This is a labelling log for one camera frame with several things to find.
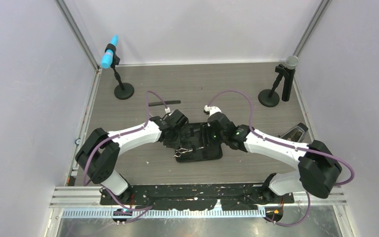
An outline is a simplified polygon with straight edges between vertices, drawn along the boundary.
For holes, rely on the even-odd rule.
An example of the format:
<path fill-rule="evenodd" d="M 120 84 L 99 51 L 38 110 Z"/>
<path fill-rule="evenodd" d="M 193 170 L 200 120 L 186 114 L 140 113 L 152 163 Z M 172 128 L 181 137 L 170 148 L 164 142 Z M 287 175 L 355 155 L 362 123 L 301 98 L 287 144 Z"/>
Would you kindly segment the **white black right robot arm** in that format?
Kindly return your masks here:
<path fill-rule="evenodd" d="M 317 198 L 329 196 L 342 172 L 338 161 L 329 157 L 326 145 L 292 142 L 269 136 L 248 125 L 234 125 L 222 112 L 208 112 L 207 122 L 218 140 L 233 150 L 260 154 L 283 162 L 295 169 L 284 174 L 270 174 L 260 187 L 267 202 L 294 192 L 308 192 Z"/>

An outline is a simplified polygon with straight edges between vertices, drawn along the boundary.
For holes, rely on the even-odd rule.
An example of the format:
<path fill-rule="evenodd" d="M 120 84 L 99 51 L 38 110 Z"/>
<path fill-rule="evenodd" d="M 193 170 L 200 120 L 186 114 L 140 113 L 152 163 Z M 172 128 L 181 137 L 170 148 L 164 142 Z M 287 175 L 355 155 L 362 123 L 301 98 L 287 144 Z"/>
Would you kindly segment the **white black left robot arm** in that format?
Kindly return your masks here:
<path fill-rule="evenodd" d="M 111 191 L 114 200 L 127 204 L 132 197 L 129 183 L 114 170 L 118 157 L 134 148 L 156 142 L 174 142 L 188 118 L 179 110 L 163 117 L 155 116 L 146 122 L 119 131 L 97 128 L 85 140 L 75 156 L 84 177 Z"/>

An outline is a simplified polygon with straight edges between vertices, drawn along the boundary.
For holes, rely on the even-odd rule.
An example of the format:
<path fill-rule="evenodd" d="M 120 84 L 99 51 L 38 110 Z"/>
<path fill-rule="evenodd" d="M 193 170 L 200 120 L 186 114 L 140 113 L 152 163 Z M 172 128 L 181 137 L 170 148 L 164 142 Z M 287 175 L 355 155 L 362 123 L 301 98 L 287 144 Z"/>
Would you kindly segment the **silver hair scissors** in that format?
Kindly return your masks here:
<path fill-rule="evenodd" d="M 189 149 L 179 147 L 178 149 L 175 150 L 173 157 L 174 158 L 180 158 L 185 153 L 195 152 L 195 151 L 201 150 L 201 149 L 204 149 L 204 147 L 189 148 Z"/>

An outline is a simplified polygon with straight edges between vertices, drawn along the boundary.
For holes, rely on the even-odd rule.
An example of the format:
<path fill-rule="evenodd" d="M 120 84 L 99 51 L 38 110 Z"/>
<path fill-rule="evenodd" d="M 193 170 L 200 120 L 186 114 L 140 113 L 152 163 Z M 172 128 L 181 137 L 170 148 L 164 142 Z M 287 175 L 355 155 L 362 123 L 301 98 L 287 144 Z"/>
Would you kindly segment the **black zip tool case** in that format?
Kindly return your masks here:
<path fill-rule="evenodd" d="M 181 128 L 175 149 L 177 162 L 217 160 L 223 157 L 221 142 L 208 123 L 187 123 Z"/>

